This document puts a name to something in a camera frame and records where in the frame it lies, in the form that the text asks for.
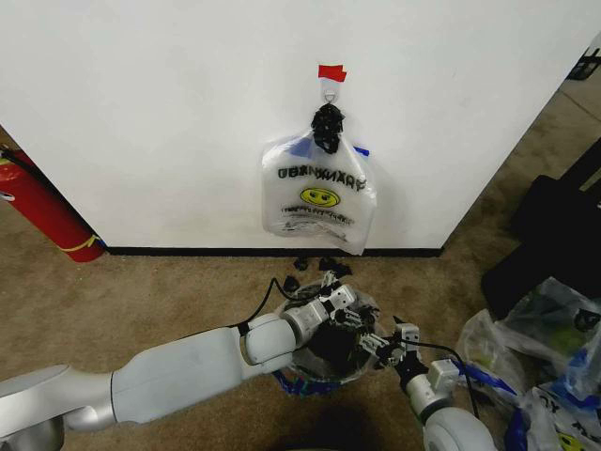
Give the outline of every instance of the red fire extinguisher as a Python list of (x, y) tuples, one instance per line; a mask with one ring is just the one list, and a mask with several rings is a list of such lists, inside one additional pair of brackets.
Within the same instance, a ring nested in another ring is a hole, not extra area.
[(98, 237), (21, 150), (0, 154), (0, 197), (77, 262), (99, 257)]

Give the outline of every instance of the black baseboard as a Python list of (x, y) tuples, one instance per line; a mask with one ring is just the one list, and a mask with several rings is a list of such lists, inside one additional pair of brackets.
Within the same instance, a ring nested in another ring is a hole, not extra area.
[[(354, 257), (340, 249), (243, 247), (107, 247), (113, 256), (152, 257)], [(440, 257), (443, 248), (365, 249), (362, 257)]]

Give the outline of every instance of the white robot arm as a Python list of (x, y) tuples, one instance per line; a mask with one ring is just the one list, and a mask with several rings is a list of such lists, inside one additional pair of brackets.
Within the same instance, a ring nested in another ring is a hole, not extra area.
[[(57, 365), (0, 382), (0, 451), (58, 451), (65, 424), (98, 430), (146, 423), (280, 369), (324, 321), (342, 318), (352, 325), (356, 314), (347, 307), (355, 301), (352, 288), (335, 281), (317, 299), (281, 316), (271, 313), (145, 350), (113, 373)], [(359, 344), (396, 369), (424, 424), (425, 449), (494, 451), (484, 424), (450, 407), (457, 368), (446, 360), (428, 370), (415, 345), (403, 340), (418, 341), (419, 329), (398, 323), (393, 337), (365, 334)]]
[(418, 349), (419, 328), (398, 318), (394, 320), (392, 337), (364, 334), (360, 345), (378, 357), (380, 367), (391, 366), (398, 373), (411, 409), (424, 425), (425, 450), (496, 451), (484, 423), (468, 411), (451, 407), (459, 379), (455, 364), (444, 359), (426, 367)]
[(0, 450), (57, 451), (63, 423), (98, 430), (146, 423), (290, 364), (319, 324), (356, 300), (335, 282), (281, 317), (267, 314), (145, 350), (113, 373), (57, 365), (0, 382)]

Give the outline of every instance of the yellow smiley face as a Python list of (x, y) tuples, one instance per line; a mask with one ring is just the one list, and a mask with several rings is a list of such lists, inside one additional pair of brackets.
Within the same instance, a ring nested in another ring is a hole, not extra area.
[(560, 439), (563, 451), (584, 451), (582, 443), (571, 435), (558, 432), (557, 436)]
[(308, 204), (328, 209), (340, 203), (340, 197), (334, 191), (325, 188), (307, 188), (300, 193), (300, 198)]

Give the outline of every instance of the transparent plastic bag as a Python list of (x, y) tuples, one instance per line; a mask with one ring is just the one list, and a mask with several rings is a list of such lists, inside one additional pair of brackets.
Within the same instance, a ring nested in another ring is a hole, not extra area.
[(515, 419), (505, 434), (505, 443), (523, 443), (528, 451), (601, 451), (601, 427), (596, 412), (566, 403), (548, 390), (533, 387), (520, 401)]
[(376, 209), (376, 186), (365, 157), (342, 133), (335, 153), (313, 130), (264, 152), (263, 227), (283, 237), (323, 238), (360, 255)]
[(481, 310), (466, 322), (456, 349), (468, 366), (475, 389), (512, 409), (517, 405), (528, 388), (524, 370), (504, 345), (488, 310)]
[(503, 343), (551, 362), (567, 393), (578, 399), (601, 382), (601, 308), (553, 277), (495, 323)]

